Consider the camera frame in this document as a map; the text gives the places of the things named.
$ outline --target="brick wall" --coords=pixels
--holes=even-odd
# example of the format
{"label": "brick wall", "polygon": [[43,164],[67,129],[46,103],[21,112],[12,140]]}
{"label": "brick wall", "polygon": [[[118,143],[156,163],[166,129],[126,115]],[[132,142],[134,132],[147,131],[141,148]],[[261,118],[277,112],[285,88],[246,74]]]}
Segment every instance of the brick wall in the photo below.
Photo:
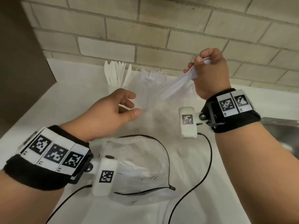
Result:
{"label": "brick wall", "polygon": [[299,93],[299,0],[21,0],[47,58],[181,75],[217,47],[231,82]]}

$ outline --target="sink basin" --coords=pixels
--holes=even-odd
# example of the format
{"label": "sink basin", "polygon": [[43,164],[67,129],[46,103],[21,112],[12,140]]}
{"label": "sink basin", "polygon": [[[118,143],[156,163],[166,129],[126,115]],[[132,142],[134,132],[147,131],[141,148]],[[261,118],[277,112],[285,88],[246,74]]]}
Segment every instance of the sink basin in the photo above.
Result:
{"label": "sink basin", "polygon": [[264,117],[261,123],[284,148],[299,159],[299,121]]}

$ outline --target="person's right hand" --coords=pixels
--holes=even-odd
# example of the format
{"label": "person's right hand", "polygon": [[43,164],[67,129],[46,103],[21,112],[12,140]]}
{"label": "person's right hand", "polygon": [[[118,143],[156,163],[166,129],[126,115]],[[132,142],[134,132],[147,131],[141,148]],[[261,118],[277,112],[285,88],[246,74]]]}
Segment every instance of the person's right hand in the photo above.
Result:
{"label": "person's right hand", "polygon": [[[211,63],[205,64],[203,58],[210,57]],[[188,68],[194,65],[197,78],[193,79],[196,93],[201,98],[207,100],[211,96],[231,88],[229,82],[229,71],[226,60],[219,49],[205,49],[199,56],[194,58],[194,63],[190,62]]]}

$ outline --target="forearm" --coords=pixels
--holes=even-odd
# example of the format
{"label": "forearm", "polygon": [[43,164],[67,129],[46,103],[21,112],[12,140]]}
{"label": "forearm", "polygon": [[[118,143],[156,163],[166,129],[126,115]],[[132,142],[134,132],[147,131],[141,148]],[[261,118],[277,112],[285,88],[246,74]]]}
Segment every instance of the forearm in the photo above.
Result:
{"label": "forearm", "polygon": [[42,191],[21,184],[0,170],[0,219],[3,224],[44,224],[63,190]]}
{"label": "forearm", "polygon": [[252,223],[299,222],[299,162],[262,124],[216,134],[216,142]]}

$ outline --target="beige tile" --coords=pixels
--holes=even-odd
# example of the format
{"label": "beige tile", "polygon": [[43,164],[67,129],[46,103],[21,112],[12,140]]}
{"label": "beige tile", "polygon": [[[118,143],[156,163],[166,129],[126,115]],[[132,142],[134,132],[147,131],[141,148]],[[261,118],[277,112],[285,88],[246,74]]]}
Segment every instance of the beige tile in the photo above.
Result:
{"label": "beige tile", "polygon": [[64,35],[45,31],[35,31],[35,35],[42,49],[79,53],[76,40],[72,35]]}
{"label": "beige tile", "polygon": [[137,63],[159,67],[184,69],[192,55],[169,52],[150,48],[137,48]]}
{"label": "beige tile", "polygon": [[110,60],[134,62],[135,46],[99,41],[79,37],[79,47],[83,55]]}
{"label": "beige tile", "polygon": [[227,61],[228,69],[229,69],[229,76],[232,77],[237,69],[241,66],[241,63],[236,61]]}
{"label": "beige tile", "polygon": [[104,18],[32,4],[42,28],[105,38]]}
{"label": "beige tile", "polygon": [[286,71],[274,67],[242,64],[234,78],[249,79],[260,82],[276,82]]}
{"label": "beige tile", "polygon": [[240,85],[240,86],[250,86],[250,84],[252,83],[252,81],[249,80],[233,79],[233,78],[229,78],[229,81],[233,85]]}
{"label": "beige tile", "polygon": [[265,83],[265,82],[253,82],[251,87],[269,89],[269,90],[280,90],[280,91],[289,91],[290,87],[288,86],[280,86],[272,83]]}
{"label": "beige tile", "polygon": [[28,0],[28,1],[35,1],[35,2],[45,3],[49,5],[58,5],[58,6],[67,7],[65,0]]}
{"label": "beige tile", "polygon": [[43,54],[44,54],[44,56],[45,56],[46,59],[51,59],[51,58],[53,58],[51,52],[43,51]]}
{"label": "beige tile", "polygon": [[299,70],[299,52],[282,50],[270,65]]}
{"label": "beige tile", "polygon": [[202,5],[209,5],[216,8],[230,9],[244,12],[250,0],[188,0]]}
{"label": "beige tile", "polygon": [[292,93],[299,93],[299,88],[298,87],[293,87],[290,92]]}
{"label": "beige tile", "polygon": [[206,34],[257,42],[270,22],[214,11],[204,31]]}
{"label": "beige tile", "polygon": [[299,28],[287,24],[273,23],[260,43],[299,50]]}
{"label": "beige tile", "polygon": [[278,80],[277,84],[285,86],[299,86],[299,72],[288,71]]}
{"label": "beige tile", "polygon": [[70,61],[70,62],[78,62],[84,64],[92,64],[92,65],[99,65],[104,66],[105,60],[92,58],[88,56],[81,56],[81,55],[74,55],[68,53],[56,53],[53,52],[54,59],[62,60],[62,61]]}
{"label": "beige tile", "polygon": [[140,21],[203,32],[211,10],[166,0],[141,0]]}
{"label": "beige tile", "polygon": [[223,56],[227,59],[245,61],[255,64],[269,64],[279,49],[245,42],[230,41]]}
{"label": "beige tile", "polygon": [[69,0],[69,4],[72,9],[130,20],[137,19],[138,0]]}
{"label": "beige tile", "polygon": [[32,13],[32,10],[31,10],[31,6],[29,3],[27,2],[21,2],[22,6],[23,6],[23,9],[26,13],[26,16],[31,24],[31,26],[38,26],[34,16],[33,16],[33,13]]}
{"label": "beige tile", "polygon": [[299,23],[299,0],[253,0],[247,13]]}
{"label": "beige tile", "polygon": [[184,73],[182,70],[170,70],[170,69],[161,69],[167,75],[182,76]]}
{"label": "beige tile", "polygon": [[141,71],[141,68],[144,68],[145,70],[160,71],[160,67],[151,67],[151,66],[143,66],[143,65],[132,64],[132,70],[133,71]]}
{"label": "beige tile", "polygon": [[169,30],[106,19],[108,39],[165,47]]}
{"label": "beige tile", "polygon": [[226,39],[172,31],[167,48],[184,52],[200,53],[202,50],[210,47],[222,50],[226,43]]}

